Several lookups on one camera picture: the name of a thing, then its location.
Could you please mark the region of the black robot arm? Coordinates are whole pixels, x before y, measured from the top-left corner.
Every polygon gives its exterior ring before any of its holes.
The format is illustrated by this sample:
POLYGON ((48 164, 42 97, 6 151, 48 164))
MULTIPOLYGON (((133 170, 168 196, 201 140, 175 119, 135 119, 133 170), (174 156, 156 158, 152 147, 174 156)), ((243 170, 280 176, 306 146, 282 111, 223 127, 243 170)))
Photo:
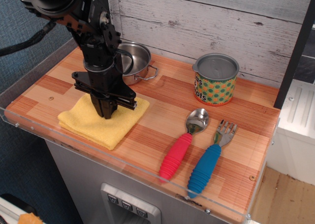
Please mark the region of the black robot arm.
POLYGON ((99 116, 111 118, 118 106, 134 109, 136 93, 123 81, 120 33, 111 23, 108 0, 21 0, 36 16, 64 25, 83 53, 85 71, 72 73, 75 89, 88 93, 99 116))

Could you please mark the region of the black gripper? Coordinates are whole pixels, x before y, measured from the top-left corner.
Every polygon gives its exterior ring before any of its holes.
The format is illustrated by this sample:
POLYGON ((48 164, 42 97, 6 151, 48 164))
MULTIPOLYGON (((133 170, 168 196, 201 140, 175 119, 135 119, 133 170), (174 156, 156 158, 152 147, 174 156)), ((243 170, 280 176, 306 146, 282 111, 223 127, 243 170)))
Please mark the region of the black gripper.
POLYGON ((118 105, 135 109, 136 93, 123 81, 115 67, 102 71, 75 71, 72 73, 75 88, 88 93, 100 117, 110 119, 118 105))

